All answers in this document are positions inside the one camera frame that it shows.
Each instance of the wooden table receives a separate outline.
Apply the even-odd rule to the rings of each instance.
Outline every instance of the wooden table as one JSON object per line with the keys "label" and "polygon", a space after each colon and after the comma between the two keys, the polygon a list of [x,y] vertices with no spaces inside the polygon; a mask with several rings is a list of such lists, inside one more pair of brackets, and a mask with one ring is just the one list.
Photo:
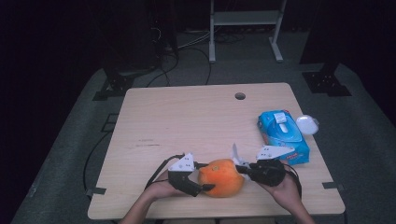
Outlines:
{"label": "wooden table", "polygon": [[[235,95],[244,94],[244,100]],[[170,156],[192,152],[198,162],[239,156],[255,162],[263,140],[257,127],[263,111],[303,113],[286,83],[164,87],[128,90],[88,211],[92,219],[125,215],[147,181]],[[345,210],[337,189],[325,189],[332,177],[313,136],[306,136],[310,162],[295,165],[303,185],[303,202],[312,215]],[[196,172],[190,176],[196,181]],[[274,217],[289,215],[256,183],[247,181],[232,198],[177,197],[154,203],[147,218]]]}

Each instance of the open lid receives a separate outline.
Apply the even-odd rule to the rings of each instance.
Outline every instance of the open lid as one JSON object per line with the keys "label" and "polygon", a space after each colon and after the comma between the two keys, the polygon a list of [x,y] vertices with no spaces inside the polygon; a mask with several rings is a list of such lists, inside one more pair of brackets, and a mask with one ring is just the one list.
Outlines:
{"label": "open lid", "polygon": [[314,134],[318,132],[318,121],[309,115],[302,115],[296,120],[296,124],[303,134]]}

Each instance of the blue wipes package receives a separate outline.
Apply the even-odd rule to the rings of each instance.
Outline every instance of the blue wipes package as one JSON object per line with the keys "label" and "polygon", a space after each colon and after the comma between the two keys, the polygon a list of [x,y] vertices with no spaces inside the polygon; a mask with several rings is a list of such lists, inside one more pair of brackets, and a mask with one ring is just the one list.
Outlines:
{"label": "blue wipes package", "polygon": [[280,156],[290,165],[309,162],[309,147],[300,129],[287,110],[263,112],[257,122],[265,145],[294,147],[294,151]]}

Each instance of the person's left hand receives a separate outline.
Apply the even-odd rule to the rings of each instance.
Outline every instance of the person's left hand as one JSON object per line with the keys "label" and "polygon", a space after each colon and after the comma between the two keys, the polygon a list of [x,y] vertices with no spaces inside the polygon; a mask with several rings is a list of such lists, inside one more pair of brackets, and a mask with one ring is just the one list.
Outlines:
{"label": "person's left hand", "polygon": [[147,188],[143,193],[150,194],[155,200],[174,196],[187,196],[186,193],[175,189],[171,184],[169,184],[168,171],[161,173],[158,178]]}

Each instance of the white metal stand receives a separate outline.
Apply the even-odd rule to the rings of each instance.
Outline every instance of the white metal stand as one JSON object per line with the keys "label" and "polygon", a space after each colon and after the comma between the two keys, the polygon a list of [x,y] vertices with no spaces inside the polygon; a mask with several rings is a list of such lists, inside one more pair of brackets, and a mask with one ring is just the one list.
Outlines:
{"label": "white metal stand", "polygon": [[210,41],[209,41],[209,61],[214,63],[216,61],[215,51],[215,26],[217,25],[263,25],[274,24],[274,36],[269,38],[271,48],[275,54],[278,63],[283,62],[283,57],[280,54],[277,46],[277,37],[279,35],[280,25],[282,23],[285,12],[287,0],[282,0],[280,10],[268,11],[225,11],[215,12],[215,0],[210,2]]}

